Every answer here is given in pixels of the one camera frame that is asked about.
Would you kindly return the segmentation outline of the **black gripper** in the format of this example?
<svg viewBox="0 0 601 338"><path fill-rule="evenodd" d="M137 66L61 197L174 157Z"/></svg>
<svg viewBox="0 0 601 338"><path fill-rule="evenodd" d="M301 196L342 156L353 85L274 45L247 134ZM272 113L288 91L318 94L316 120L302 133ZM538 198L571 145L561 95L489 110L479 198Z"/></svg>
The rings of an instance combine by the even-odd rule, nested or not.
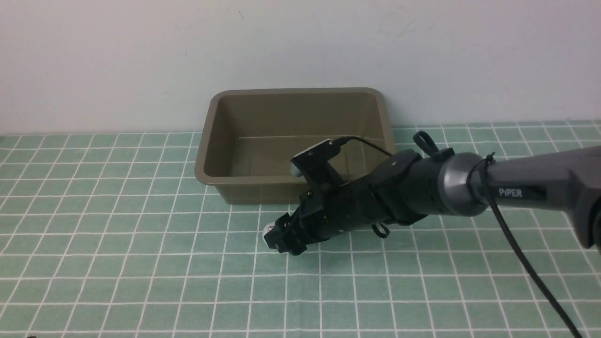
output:
<svg viewBox="0 0 601 338"><path fill-rule="evenodd" d="M262 239L268 248L279 253L300 255L307 250L307 244L363 228L371 228L376 236L386 239L390 231L384 224L389 220L388 208L369 185L354 182L322 197L306 197L292 216L283 214L272 221L275 227L262 233Z"/></svg>

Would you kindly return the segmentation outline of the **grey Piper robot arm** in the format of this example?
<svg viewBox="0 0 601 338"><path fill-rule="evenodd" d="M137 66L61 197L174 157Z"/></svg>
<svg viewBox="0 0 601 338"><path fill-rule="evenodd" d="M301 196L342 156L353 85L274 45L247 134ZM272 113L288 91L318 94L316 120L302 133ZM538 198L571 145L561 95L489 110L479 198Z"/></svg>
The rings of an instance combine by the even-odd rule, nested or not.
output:
<svg viewBox="0 0 601 338"><path fill-rule="evenodd" d="M376 225L413 225L430 215L473 217L500 206L558 210L569 217L584 248L600 245L600 148L490 160L450 148L423 158L401 151L371 173L310 191L293 214L263 231L268 248L299 255L307 246Z"/></svg>

